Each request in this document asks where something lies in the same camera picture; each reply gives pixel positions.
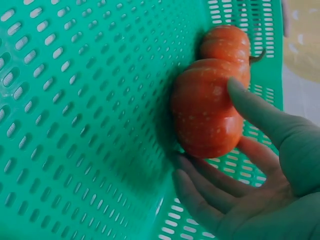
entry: small pumpkin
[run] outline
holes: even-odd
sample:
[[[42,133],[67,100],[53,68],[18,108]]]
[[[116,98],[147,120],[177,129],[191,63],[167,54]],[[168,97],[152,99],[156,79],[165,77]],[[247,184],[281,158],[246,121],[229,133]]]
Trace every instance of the small pumpkin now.
[[[233,107],[227,90],[234,77],[250,83],[250,41],[235,26],[213,28],[200,47],[204,59],[180,74],[171,96],[174,128],[180,145],[197,158],[217,158],[230,152],[242,135],[243,118]]]

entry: hand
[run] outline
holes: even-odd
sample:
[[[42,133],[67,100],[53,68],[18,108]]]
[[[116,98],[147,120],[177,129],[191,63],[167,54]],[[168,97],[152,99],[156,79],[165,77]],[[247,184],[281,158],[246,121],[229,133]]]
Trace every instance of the hand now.
[[[320,128],[288,115],[231,79],[238,112],[279,150],[243,137],[238,149],[266,175],[259,188],[218,171],[202,159],[177,158],[176,192],[191,216],[220,240],[320,239]]]

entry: yellow background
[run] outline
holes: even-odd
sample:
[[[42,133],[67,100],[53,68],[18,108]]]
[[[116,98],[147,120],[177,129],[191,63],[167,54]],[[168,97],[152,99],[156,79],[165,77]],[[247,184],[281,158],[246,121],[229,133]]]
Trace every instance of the yellow background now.
[[[288,6],[284,63],[299,77],[320,83],[320,0],[288,0]]]

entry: white surface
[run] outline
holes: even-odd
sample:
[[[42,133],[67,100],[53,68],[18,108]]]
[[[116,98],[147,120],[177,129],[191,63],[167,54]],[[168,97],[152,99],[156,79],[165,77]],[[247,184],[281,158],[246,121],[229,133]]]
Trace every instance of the white surface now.
[[[305,80],[283,66],[284,111],[320,126],[320,84]]]

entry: perforated plastic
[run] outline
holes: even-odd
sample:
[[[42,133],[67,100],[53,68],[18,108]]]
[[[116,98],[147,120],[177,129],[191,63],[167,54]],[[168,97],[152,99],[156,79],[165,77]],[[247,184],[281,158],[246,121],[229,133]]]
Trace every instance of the perforated plastic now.
[[[251,90],[282,109],[279,0],[1,1],[1,239],[213,238],[175,198],[166,152],[170,86],[214,24],[266,47]],[[236,150],[210,162],[265,180]]]

